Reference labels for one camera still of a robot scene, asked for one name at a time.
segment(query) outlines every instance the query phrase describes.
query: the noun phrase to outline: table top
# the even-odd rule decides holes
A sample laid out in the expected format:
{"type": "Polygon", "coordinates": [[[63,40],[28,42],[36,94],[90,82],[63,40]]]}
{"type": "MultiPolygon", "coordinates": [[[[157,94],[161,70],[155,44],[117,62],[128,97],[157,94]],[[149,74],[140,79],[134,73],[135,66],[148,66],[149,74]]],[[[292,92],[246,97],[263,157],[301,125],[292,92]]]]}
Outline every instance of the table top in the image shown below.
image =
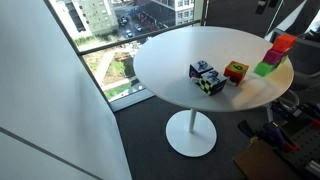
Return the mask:
{"type": "Polygon", "coordinates": [[[293,80],[289,60],[266,77],[253,72],[272,44],[239,30],[222,27],[186,27],[147,41],[134,57],[139,81],[159,98],[202,111],[230,112],[262,106],[281,96],[293,80]],[[190,81],[189,66],[205,60],[219,73],[231,61],[249,65],[238,87],[208,96],[190,81]]]}

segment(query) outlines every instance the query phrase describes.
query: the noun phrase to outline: glass window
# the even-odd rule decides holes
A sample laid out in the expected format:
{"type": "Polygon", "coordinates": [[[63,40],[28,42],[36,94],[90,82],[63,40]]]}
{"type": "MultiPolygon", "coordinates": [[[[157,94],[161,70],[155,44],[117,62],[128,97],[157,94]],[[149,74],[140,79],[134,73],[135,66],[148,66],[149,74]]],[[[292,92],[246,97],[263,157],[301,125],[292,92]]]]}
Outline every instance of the glass window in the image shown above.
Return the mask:
{"type": "Polygon", "coordinates": [[[183,6],[183,2],[182,2],[182,0],[179,0],[178,1],[178,7],[181,7],[181,6],[183,6]]]}
{"type": "Polygon", "coordinates": [[[132,8],[126,3],[109,0],[45,1],[52,5],[78,55],[83,57],[109,102],[143,89],[135,77],[132,61],[149,38],[139,39],[139,36],[181,25],[182,18],[191,14],[189,9],[187,13],[174,9],[176,3],[178,7],[189,4],[186,0],[147,0],[132,8]],[[131,38],[138,40],[121,43],[131,38]],[[112,47],[105,50],[94,50],[110,45],[112,47]]]}
{"type": "Polygon", "coordinates": [[[174,8],[174,0],[168,0],[168,6],[174,8]]]}
{"type": "Polygon", "coordinates": [[[184,5],[188,6],[189,5],[189,0],[184,0],[184,5]]]}

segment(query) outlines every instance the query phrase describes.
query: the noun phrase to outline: toy block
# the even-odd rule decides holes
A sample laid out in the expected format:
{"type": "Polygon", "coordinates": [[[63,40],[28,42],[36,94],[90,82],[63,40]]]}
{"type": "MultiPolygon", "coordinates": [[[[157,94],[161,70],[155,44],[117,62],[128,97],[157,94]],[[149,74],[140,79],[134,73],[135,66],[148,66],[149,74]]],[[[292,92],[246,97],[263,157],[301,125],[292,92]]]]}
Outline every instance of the toy block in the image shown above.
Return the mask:
{"type": "Polygon", "coordinates": [[[261,61],[255,68],[254,72],[262,77],[265,77],[266,75],[271,73],[273,70],[274,70],[273,65],[261,61]]]}
{"type": "Polygon", "coordinates": [[[275,40],[271,49],[286,52],[292,48],[293,44],[296,42],[297,37],[291,36],[289,34],[282,34],[275,40]]]}
{"type": "Polygon", "coordinates": [[[190,64],[189,77],[190,78],[200,78],[201,74],[212,70],[213,67],[210,66],[206,61],[198,61],[196,63],[190,64]]]}
{"type": "Polygon", "coordinates": [[[281,61],[283,56],[284,56],[283,52],[279,52],[274,49],[269,49],[266,55],[264,56],[263,61],[268,64],[276,65],[281,61]]]}
{"type": "Polygon", "coordinates": [[[246,75],[248,69],[248,65],[236,61],[231,61],[225,68],[223,75],[228,78],[228,84],[238,86],[246,75]]]}
{"type": "Polygon", "coordinates": [[[201,74],[201,78],[199,80],[200,88],[209,96],[222,91],[226,82],[227,78],[215,70],[210,70],[201,74]]]}

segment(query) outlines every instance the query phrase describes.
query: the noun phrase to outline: car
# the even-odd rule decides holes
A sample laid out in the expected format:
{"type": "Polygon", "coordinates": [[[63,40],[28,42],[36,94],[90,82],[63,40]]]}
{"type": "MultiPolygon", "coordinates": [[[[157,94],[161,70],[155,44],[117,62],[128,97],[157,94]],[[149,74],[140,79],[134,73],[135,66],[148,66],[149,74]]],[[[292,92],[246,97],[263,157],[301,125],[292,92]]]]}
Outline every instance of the car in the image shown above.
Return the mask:
{"type": "Polygon", "coordinates": [[[127,30],[126,30],[126,36],[127,36],[128,38],[130,38],[130,37],[133,36],[133,34],[132,34],[132,32],[130,31],[130,29],[127,29],[127,30]]]}
{"type": "Polygon", "coordinates": [[[125,23],[119,21],[119,26],[124,27],[125,25],[126,25],[125,23]]]}
{"type": "Polygon", "coordinates": [[[127,22],[128,22],[128,18],[122,16],[121,19],[120,19],[120,21],[123,22],[123,23],[127,23],[127,22]]]}
{"type": "Polygon", "coordinates": [[[139,24],[134,24],[134,28],[136,28],[137,31],[142,31],[142,28],[139,24]]]}

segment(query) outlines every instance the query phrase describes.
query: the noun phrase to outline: building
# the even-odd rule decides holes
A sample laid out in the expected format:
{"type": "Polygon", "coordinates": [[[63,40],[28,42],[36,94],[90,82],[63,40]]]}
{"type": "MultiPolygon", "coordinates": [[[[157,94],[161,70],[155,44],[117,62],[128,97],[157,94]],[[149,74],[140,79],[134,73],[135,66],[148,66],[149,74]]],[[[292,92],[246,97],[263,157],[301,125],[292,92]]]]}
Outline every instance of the building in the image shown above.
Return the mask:
{"type": "Polygon", "coordinates": [[[154,23],[170,27],[193,21],[194,0],[140,0],[138,3],[154,23]]]}
{"type": "Polygon", "coordinates": [[[73,38],[118,30],[110,0],[51,0],[51,4],[73,38]]]}
{"type": "Polygon", "coordinates": [[[82,22],[92,34],[107,34],[118,30],[116,14],[110,0],[74,0],[82,22]]]}

